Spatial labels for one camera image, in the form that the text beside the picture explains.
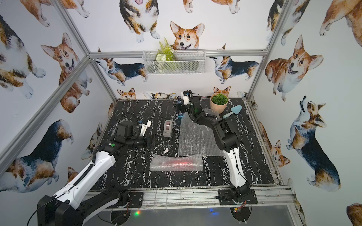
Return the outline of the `aluminium front rail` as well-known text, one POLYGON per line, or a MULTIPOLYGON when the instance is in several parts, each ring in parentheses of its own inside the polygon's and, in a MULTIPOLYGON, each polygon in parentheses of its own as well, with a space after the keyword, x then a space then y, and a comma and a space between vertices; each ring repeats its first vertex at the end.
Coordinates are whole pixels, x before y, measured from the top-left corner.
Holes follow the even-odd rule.
MULTIPOLYGON (((106 209, 107 211, 138 211, 138 210, 171 210, 191 208, 221 208, 239 207, 238 205, 220 205, 215 198, 218 190, 228 190, 226 186, 209 187, 170 187, 154 189, 129 189, 128 192, 143 192, 141 208, 106 209)), ((246 204, 249 206, 276 206, 292 205, 296 196, 289 186, 252 186, 258 200, 258 204, 246 204)))

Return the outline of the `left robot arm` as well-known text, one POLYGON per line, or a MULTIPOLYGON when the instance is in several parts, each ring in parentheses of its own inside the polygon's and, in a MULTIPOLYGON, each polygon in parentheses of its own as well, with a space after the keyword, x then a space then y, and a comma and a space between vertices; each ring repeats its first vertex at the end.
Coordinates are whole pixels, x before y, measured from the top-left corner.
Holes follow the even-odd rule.
POLYGON ((82 226, 88 220, 110 206, 128 208, 132 197, 128 189, 121 185, 112 185, 105 191, 85 200, 93 185, 111 168, 122 154, 133 148, 153 147, 155 139, 146 136, 151 121, 141 124, 134 134, 136 125, 123 121, 117 125, 114 135, 93 152, 91 162, 63 188, 53 196, 44 196, 37 204, 34 214, 39 226, 82 226))

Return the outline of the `potted green plant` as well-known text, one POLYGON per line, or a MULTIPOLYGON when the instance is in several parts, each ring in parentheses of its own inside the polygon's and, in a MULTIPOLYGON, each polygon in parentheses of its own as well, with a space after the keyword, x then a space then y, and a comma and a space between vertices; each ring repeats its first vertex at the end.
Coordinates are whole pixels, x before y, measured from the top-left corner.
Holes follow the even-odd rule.
POLYGON ((225 110, 229 99, 226 95, 222 93, 215 93, 210 98, 210 108, 218 113, 221 114, 225 110))

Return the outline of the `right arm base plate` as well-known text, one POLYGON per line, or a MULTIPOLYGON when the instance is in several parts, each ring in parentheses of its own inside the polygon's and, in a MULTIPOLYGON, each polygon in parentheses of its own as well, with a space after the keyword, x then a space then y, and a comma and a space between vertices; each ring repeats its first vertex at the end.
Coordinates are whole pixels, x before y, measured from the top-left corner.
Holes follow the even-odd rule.
POLYGON ((220 205, 238 205, 238 204, 258 204, 255 190, 249 189, 239 193, 236 189, 218 190, 218 195, 215 197, 220 205))

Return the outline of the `grey tape dispenser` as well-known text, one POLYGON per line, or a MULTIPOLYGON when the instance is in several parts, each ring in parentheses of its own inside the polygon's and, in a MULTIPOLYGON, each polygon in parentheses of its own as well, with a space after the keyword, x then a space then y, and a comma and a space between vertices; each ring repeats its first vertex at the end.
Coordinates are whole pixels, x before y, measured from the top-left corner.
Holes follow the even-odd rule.
POLYGON ((172 122, 172 120, 165 120, 163 136, 164 137, 171 137, 172 130, 173 130, 173 122, 172 122))

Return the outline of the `artificial fern with flower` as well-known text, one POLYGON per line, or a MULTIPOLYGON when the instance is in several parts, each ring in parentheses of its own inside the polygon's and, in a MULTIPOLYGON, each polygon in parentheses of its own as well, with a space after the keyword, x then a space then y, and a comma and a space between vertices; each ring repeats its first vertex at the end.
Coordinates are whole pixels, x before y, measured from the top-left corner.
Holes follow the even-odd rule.
POLYGON ((156 54, 155 61, 157 62, 159 71, 164 73, 166 69, 169 69, 170 66, 166 62, 175 61, 174 49, 169 44, 166 38, 164 38, 164 44, 159 42, 160 50, 156 54))

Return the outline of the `bubble wrap sheet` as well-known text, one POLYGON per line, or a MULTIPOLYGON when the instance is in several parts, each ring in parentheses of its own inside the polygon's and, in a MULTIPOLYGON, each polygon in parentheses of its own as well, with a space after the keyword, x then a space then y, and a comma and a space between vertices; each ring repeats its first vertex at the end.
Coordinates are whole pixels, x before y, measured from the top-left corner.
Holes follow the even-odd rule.
POLYGON ((213 130, 204 125, 194 123, 188 113, 181 118, 178 155, 180 157, 202 154, 204 156, 220 156, 213 130))
POLYGON ((201 154, 186 157, 169 157, 161 155, 153 155, 150 163, 151 172, 186 172, 186 171, 202 171, 203 160, 201 154))

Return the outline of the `blue wine bottle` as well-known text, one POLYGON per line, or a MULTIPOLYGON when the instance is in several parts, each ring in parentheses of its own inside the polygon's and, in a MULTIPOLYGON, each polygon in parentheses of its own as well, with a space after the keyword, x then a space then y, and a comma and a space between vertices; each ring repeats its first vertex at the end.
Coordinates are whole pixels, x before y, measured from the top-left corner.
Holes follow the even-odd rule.
POLYGON ((181 96, 178 96, 175 102, 175 109, 179 118, 182 118, 184 115, 184 113, 182 112, 182 108, 183 108, 183 98, 181 96))

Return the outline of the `red wine bottle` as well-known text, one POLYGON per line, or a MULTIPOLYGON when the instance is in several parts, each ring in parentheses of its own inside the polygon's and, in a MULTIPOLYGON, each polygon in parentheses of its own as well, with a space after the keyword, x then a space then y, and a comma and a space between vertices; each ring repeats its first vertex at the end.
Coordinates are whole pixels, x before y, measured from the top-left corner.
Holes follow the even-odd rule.
POLYGON ((171 161, 162 164, 162 167, 165 169, 175 169, 178 171, 188 171, 195 167, 196 165, 193 162, 187 161, 171 161))

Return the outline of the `teal garden trowel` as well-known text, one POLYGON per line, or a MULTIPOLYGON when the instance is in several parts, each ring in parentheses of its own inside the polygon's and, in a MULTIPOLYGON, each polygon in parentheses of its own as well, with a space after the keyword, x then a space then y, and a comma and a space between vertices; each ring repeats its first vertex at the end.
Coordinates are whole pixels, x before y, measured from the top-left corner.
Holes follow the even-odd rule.
POLYGON ((240 113, 241 110, 242 110, 242 106, 241 106, 241 105, 237 105, 237 106, 235 106, 235 107, 232 107, 232 108, 231 108, 231 111, 230 111, 229 113, 223 115, 222 118, 223 118, 223 119, 226 119, 226 118, 230 117, 230 116, 233 115, 233 114, 237 115, 237 114, 240 113))

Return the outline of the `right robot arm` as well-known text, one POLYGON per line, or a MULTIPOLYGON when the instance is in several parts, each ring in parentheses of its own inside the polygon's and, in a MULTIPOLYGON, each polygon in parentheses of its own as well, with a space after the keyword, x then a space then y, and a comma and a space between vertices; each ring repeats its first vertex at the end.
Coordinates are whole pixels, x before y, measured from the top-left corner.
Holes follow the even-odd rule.
POLYGON ((204 111, 199 102, 193 102, 191 91, 186 91, 174 101, 174 107, 179 114, 188 113, 190 119, 198 125, 209 127, 218 148, 227 161, 230 173, 230 201, 241 203, 251 193, 250 183, 245 178, 239 156, 240 136, 237 125, 231 117, 220 118, 204 111))

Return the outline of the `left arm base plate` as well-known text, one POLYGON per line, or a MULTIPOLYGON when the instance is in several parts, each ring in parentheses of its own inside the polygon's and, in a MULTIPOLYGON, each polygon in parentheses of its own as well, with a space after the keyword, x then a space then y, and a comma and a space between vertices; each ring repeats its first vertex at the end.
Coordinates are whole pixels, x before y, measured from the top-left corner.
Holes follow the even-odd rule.
POLYGON ((143 192, 128 192, 127 194, 122 194, 119 200, 107 209, 125 209, 125 208, 141 208, 143 203, 143 192))

